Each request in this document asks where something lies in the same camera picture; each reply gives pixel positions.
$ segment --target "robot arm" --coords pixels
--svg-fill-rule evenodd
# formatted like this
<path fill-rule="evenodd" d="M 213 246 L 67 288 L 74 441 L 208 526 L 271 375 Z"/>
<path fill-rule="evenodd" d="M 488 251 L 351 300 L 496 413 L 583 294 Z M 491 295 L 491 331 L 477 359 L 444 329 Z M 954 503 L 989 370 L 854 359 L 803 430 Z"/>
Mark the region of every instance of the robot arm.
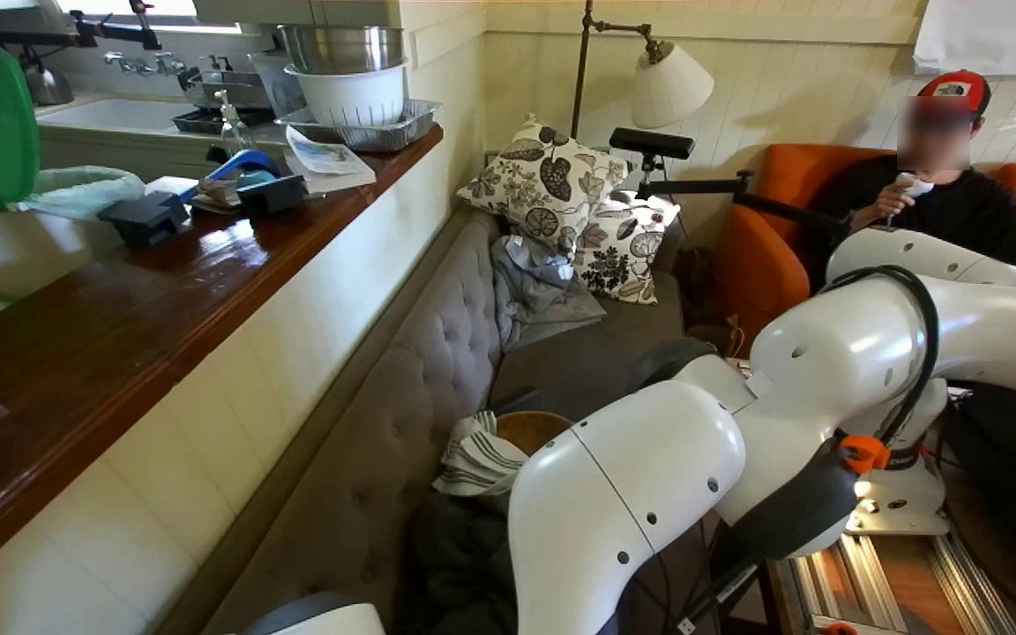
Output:
<path fill-rule="evenodd" d="M 930 312 L 895 278 L 865 274 L 777 319 L 750 359 L 700 356 L 524 462 L 508 508 L 521 635 L 598 630 L 635 567 L 704 510 L 745 535 L 756 566 L 810 555 L 854 510 L 838 433 L 876 433 L 917 392 L 895 441 L 917 436 L 946 380 L 1016 387 L 1016 268 L 865 229 L 828 278 L 881 266 L 917 278 Z"/>

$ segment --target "wooden shelf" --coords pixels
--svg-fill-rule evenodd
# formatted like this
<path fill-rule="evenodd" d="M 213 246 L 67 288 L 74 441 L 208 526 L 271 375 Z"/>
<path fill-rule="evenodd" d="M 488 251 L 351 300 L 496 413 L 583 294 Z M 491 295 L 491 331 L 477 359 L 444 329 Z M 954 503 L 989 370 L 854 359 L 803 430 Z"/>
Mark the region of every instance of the wooden shelf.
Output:
<path fill-rule="evenodd" d="M 0 312 L 0 548 L 435 144 L 368 160 L 379 185 L 90 261 Z"/>

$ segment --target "sofa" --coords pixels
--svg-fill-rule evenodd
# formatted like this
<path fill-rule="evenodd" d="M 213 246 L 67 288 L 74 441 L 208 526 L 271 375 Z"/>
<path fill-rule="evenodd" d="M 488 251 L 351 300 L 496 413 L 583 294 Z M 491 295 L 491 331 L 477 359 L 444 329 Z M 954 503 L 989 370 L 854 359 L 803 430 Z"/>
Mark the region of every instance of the sofa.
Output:
<path fill-rule="evenodd" d="M 807 208 L 828 175 L 881 153 L 890 149 L 770 144 L 750 195 Z M 996 166 L 991 175 L 1016 195 L 1016 161 Z M 716 319 L 745 353 L 774 319 L 810 295 L 796 221 L 735 206 L 709 278 Z"/>
<path fill-rule="evenodd" d="M 224 635 L 319 594 L 368 595 L 393 635 L 421 630 L 408 608 L 408 523 L 426 503 L 450 426 L 477 408 L 553 408 L 569 421 L 712 353 L 680 331 L 680 295 L 654 268 L 658 303 L 598 295 L 605 319 L 504 351 L 491 243 L 502 227 L 454 212 L 320 396 L 256 495 L 204 559 L 156 630 Z M 620 630 L 658 630 L 655 595 L 704 583 L 695 526 L 620 600 Z"/>

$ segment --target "white wall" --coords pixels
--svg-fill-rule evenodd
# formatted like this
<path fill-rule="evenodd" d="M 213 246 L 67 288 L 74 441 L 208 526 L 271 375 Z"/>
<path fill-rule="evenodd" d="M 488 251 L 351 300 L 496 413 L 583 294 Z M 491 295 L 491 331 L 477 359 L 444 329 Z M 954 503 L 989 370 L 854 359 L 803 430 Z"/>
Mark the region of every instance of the white wall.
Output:
<path fill-rule="evenodd" d="M 478 11 L 408 19 L 444 140 L 0 549 L 0 635 L 147 630 L 444 221 L 483 140 Z"/>
<path fill-rule="evenodd" d="M 536 114 L 573 120 L 577 19 L 587 0 L 488 5 L 488 138 L 504 144 Z M 695 138 L 669 175 L 730 175 L 774 140 L 899 144 L 899 120 L 923 78 L 911 47 L 922 0 L 595 0 L 598 20 L 649 20 L 700 58 L 716 91 L 672 131 Z M 631 122 L 631 35 L 594 35 L 577 138 L 605 144 Z M 1016 78 L 996 78 L 996 161 L 1016 160 Z M 684 243 L 712 246 L 727 202 L 684 196 Z"/>

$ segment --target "pillow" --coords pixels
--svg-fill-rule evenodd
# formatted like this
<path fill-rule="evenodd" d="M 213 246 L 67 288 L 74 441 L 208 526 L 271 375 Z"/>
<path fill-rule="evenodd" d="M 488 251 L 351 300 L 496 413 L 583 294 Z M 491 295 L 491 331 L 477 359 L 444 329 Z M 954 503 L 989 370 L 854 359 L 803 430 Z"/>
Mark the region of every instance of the pillow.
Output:
<path fill-rule="evenodd" d="M 613 191 L 577 233 L 574 268 L 594 294 L 624 303 L 655 303 L 654 256 L 680 206 Z"/>
<path fill-rule="evenodd" d="M 478 173 L 458 187 L 458 196 L 573 255 L 589 208 L 620 187 L 627 173 L 631 166 L 624 160 L 530 120 L 514 131 L 508 153 L 491 155 Z"/>

